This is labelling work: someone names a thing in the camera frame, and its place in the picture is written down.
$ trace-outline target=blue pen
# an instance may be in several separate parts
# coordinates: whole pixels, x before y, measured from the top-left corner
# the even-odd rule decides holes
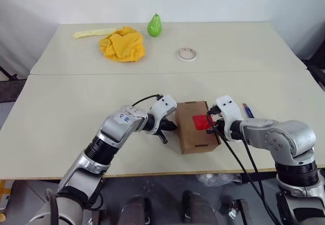
[[[249,107],[247,106],[247,104],[246,103],[243,103],[243,106],[245,108],[245,111],[246,111],[248,117],[249,118],[254,118],[254,116],[253,116],[252,112],[250,111]]]

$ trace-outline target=yellow towel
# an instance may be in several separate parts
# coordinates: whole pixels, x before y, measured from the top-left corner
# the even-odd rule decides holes
[[[105,57],[114,61],[137,61],[146,54],[142,45],[142,35],[131,27],[121,30],[101,39],[99,46]]]

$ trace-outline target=white table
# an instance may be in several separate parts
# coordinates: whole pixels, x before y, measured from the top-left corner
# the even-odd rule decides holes
[[[325,167],[325,94],[306,70],[31,75],[0,131],[0,179],[62,177],[111,112],[154,93],[170,94],[178,102],[207,100],[210,106],[229,94],[237,104],[247,103],[257,118],[301,120],[315,131],[316,162]],[[153,102],[139,107],[148,109]],[[212,152],[182,155],[177,132],[166,135],[164,145],[157,136],[134,133],[107,176],[241,171],[224,144]],[[244,146],[231,146],[251,169]],[[269,152],[251,151],[261,171],[274,170]]]
[[[129,25],[144,37],[146,56],[136,63],[118,63],[103,57],[98,42],[105,36],[73,39],[76,31]],[[176,51],[194,49],[198,57],[182,62]],[[158,74],[304,70],[267,22],[164,23],[152,38],[147,24],[62,24],[31,70],[37,75]]]

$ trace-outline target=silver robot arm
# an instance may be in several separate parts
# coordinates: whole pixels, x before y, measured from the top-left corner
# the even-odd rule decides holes
[[[166,118],[176,107],[175,100],[166,95],[161,97],[149,112],[134,106],[123,106],[111,114],[62,178],[54,205],[53,200],[52,203],[46,203],[28,225],[52,224],[53,215],[59,218],[58,224],[81,224],[83,210],[96,202],[104,184],[103,175],[128,137],[133,132],[144,130],[148,134],[158,135],[163,143],[166,143],[167,140],[161,131],[172,131],[176,128],[174,123]]]
[[[216,122],[217,128],[229,141],[242,140],[270,151],[278,172],[281,192],[277,203],[284,224],[325,217],[325,182],[317,170],[313,148],[316,136],[311,128],[295,120],[244,120],[240,108],[228,95],[218,98],[210,111],[223,117]]]

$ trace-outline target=red object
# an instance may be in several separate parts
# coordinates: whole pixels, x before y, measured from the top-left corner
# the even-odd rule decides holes
[[[197,130],[208,130],[211,126],[208,123],[207,115],[196,115],[192,117]]]

